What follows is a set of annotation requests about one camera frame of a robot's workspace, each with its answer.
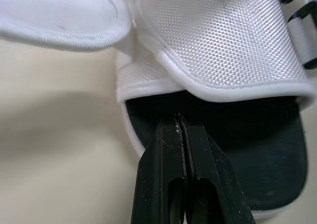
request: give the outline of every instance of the white strap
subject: white strap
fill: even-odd
[[[301,63],[306,64],[315,59],[317,57],[317,48],[313,45],[311,35],[308,35],[302,20],[298,17],[294,18],[287,24],[287,26]]]

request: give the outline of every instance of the white fabric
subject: white fabric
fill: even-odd
[[[137,42],[134,35],[132,40],[130,51],[119,47],[117,54],[117,99],[119,102],[184,90],[156,62],[152,53]]]
[[[203,100],[315,97],[278,0],[135,0],[131,8],[140,42]]]
[[[0,37],[65,50],[101,50],[132,26],[123,0],[0,0]]]

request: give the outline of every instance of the black footbed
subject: black footbed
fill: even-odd
[[[198,118],[230,159],[251,210],[292,203],[307,175],[306,145],[294,97],[211,103],[186,91],[126,102],[143,145],[168,114]]]

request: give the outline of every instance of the cream background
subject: cream background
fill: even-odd
[[[113,49],[0,41],[1,224],[130,223],[137,157],[115,100],[114,59]],[[317,105],[302,115],[306,188],[291,209],[261,223],[316,223]]]

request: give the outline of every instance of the white slide sandal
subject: white slide sandal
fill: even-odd
[[[70,51],[116,46],[117,95],[140,156],[157,117],[181,108],[225,150],[255,218],[287,208],[307,171],[299,110],[316,95],[302,68],[315,54],[298,46],[306,35],[295,38],[278,0],[131,5],[143,45],[127,38],[123,0],[0,0],[0,36]]]

